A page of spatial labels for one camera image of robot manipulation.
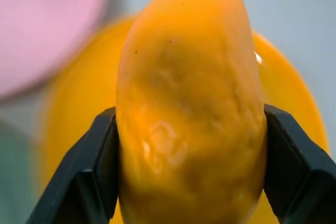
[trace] pink object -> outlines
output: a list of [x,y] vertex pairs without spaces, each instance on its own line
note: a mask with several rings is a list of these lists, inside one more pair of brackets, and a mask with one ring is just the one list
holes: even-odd
[[105,0],[0,0],[0,98],[56,73],[97,28]]

